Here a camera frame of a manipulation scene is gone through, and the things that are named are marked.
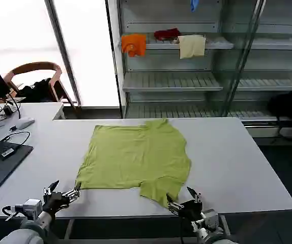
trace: green t-shirt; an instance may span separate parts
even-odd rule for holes
[[[166,119],[142,126],[95,126],[76,181],[82,189],[140,187],[140,195],[167,207],[177,199],[190,160],[186,141]]]

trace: shelf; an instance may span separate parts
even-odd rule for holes
[[[242,38],[232,38],[235,48],[242,48]],[[257,34],[251,49],[292,50],[292,35]]]
[[[128,72],[125,92],[207,92],[223,87],[211,72]]]
[[[245,72],[238,91],[288,91],[292,90],[292,72]]]
[[[277,121],[267,109],[267,102],[248,101],[232,103],[228,117],[238,117],[242,121]],[[289,120],[286,117],[281,117],[280,120]]]
[[[216,112],[197,103],[131,103],[126,118],[193,118],[215,117]]]
[[[125,118],[194,118],[217,117],[218,110],[205,108],[203,103],[130,103]],[[227,115],[242,121],[277,121],[265,107],[257,102],[235,102]]]
[[[159,41],[154,37],[153,33],[146,34],[146,49],[180,49],[179,44],[172,43],[172,41]],[[232,49],[234,44],[227,41],[224,37],[209,34],[206,35],[206,49]]]

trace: blue cloth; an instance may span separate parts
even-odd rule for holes
[[[195,12],[198,4],[199,4],[199,0],[191,0],[191,12]]]

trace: chair backrest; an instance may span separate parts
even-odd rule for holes
[[[18,92],[17,86],[13,83],[12,79],[15,75],[24,74],[27,72],[35,71],[35,70],[54,70],[55,74],[51,78],[50,83],[54,84],[57,80],[60,80],[61,76],[61,68],[59,65],[52,62],[35,62],[30,64],[21,65],[17,68],[14,68],[10,71],[5,77],[5,83],[16,92]]]

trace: orange cloth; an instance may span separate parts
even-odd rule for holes
[[[131,34],[121,37],[122,52],[127,52],[129,57],[135,55],[145,56],[146,35]]]

